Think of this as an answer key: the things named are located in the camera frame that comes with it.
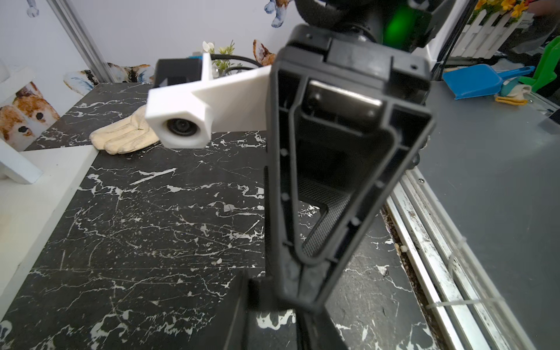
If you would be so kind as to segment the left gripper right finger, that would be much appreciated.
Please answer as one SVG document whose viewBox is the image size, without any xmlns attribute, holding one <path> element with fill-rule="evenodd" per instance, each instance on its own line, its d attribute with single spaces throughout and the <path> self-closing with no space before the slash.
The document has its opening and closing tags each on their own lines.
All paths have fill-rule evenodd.
<svg viewBox="0 0 560 350">
<path fill-rule="evenodd" d="M 297 310 L 296 326 L 299 350 L 348 349 L 324 306 L 316 314 Z"/>
</svg>

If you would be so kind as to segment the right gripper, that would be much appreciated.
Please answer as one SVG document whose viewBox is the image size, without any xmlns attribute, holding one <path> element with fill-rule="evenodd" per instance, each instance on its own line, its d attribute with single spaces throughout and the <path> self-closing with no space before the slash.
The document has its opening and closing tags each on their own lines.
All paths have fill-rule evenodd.
<svg viewBox="0 0 560 350">
<path fill-rule="evenodd" d="M 383 83 L 429 83 L 431 80 L 427 60 L 422 57 L 306 25 L 293 29 L 287 44 L 279 51 L 279 60 L 358 80 Z"/>
</svg>

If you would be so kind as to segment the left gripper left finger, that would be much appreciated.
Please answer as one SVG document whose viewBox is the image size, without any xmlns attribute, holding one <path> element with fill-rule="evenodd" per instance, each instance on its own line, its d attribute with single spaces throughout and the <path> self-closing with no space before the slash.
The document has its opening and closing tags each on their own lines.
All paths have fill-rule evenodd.
<svg viewBox="0 0 560 350">
<path fill-rule="evenodd" d="M 246 349 L 248 313 L 249 276 L 239 273 L 212 321 L 192 340 L 191 349 Z"/>
</svg>

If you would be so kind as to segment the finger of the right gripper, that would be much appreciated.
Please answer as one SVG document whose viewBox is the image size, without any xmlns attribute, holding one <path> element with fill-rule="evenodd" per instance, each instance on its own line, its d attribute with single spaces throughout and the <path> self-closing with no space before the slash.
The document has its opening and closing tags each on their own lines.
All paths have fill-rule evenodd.
<svg viewBox="0 0 560 350">
<path fill-rule="evenodd" d="M 267 272 L 281 305 L 320 311 L 435 127 L 423 58 L 380 45 L 282 49 L 267 100 Z"/>
</svg>

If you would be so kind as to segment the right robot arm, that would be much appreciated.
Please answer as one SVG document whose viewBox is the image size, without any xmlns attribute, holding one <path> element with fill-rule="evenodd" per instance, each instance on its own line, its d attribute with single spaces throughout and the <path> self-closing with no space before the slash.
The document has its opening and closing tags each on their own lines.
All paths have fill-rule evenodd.
<svg viewBox="0 0 560 350">
<path fill-rule="evenodd" d="M 435 127 L 414 55 L 452 1 L 298 1 L 266 101 L 274 293 L 318 312 Z"/>
</svg>

